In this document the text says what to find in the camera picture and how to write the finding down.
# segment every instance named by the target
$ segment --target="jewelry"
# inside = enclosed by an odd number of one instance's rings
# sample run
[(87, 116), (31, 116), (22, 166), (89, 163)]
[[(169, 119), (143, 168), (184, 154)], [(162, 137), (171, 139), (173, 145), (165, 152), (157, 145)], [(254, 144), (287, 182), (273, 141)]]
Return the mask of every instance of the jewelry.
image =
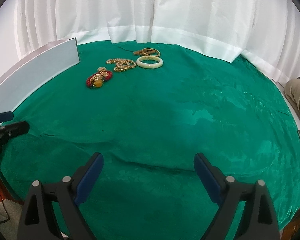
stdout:
[(152, 49), (152, 48), (144, 48), (142, 50), (137, 50), (133, 53), (133, 55), (149, 56), (154, 53), (158, 53), (157, 55), (153, 55), (156, 57), (159, 57), (161, 55), (160, 51), (158, 51), (157, 49)]
[[(142, 60), (155, 60), (158, 61), (158, 63), (149, 64), (142, 62)], [(137, 65), (142, 68), (159, 68), (163, 65), (163, 60), (158, 56), (142, 56), (137, 59)]]
[(131, 59), (126, 58), (112, 58), (106, 61), (106, 64), (113, 64), (115, 63), (115, 67), (113, 71), (122, 72), (136, 66), (136, 63)]
[(112, 72), (105, 67), (98, 68), (98, 72), (87, 78), (86, 85), (89, 88), (99, 88), (103, 82), (107, 82), (112, 78)]

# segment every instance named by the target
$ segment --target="white bangle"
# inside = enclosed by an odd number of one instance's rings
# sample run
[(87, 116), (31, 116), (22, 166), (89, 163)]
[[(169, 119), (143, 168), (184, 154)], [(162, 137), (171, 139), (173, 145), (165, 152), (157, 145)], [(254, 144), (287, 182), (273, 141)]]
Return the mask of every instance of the white bangle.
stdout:
[[(149, 63), (141, 62), (142, 60), (155, 60), (158, 63), (149, 64)], [(137, 65), (142, 68), (159, 68), (163, 65), (163, 60), (156, 56), (142, 56), (137, 59)]]

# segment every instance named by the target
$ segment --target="curtain fold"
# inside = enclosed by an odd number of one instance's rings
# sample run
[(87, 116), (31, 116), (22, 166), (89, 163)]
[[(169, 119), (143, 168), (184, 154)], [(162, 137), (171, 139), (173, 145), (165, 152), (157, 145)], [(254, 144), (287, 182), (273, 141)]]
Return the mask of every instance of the curtain fold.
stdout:
[(44, 44), (178, 44), (232, 62), (242, 54), (282, 85), (300, 76), (300, 13), (291, 0), (17, 0), (21, 59)]

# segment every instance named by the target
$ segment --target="metal screw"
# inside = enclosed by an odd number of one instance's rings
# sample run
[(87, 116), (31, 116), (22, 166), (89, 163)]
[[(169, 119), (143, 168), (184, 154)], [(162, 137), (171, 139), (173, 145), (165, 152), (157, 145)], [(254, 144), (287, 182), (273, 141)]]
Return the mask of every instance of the metal screw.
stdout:
[(69, 182), (69, 181), (71, 181), (71, 177), (70, 177), (70, 176), (64, 176), (64, 177), (62, 178), (62, 181), (63, 181), (63, 182)]
[(35, 180), (34, 182), (32, 182), (32, 186), (37, 187), (40, 185), (40, 181)]
[(234, 177), (232, 177), (232, 176), (226, 177), (226, 180), (227, 180), (228, 182), (234, 182), (234, 181), (235, 181)]
[(260, 186), (264, 186), (266, 183), (265, 183), (264, 180), (259, 179), (259, 180), (258, 180), (258, 184), (259, 184)]

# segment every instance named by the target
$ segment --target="green fabric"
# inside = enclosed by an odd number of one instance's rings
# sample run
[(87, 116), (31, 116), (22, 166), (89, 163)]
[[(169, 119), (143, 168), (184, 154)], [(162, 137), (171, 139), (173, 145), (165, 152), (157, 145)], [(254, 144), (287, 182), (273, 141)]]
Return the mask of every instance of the green fabric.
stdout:
[[(114, 73), (100, 89), (86, 88), (98, 67), (113, 69), (107, 59), (136, 60), (129, 50), (144, 47), (162, 53), (161, 68), (136, 67)], [(280, 228), (289, 222), (300, 206), (297, 127), (279, 90), (247, 60), (134, 41), (78, 49), (78, 65), (14, 112), (14, 121), (27, 120), (31, 129), (0, 155), (10, 190), (24, 199), (33, 180), (59, 181), (98, 151), (104, 169), (80, 210), (99, 240), (200, 239), (218, 208), (193, 168), (203, 152), (239, 181), (265, 180)]]

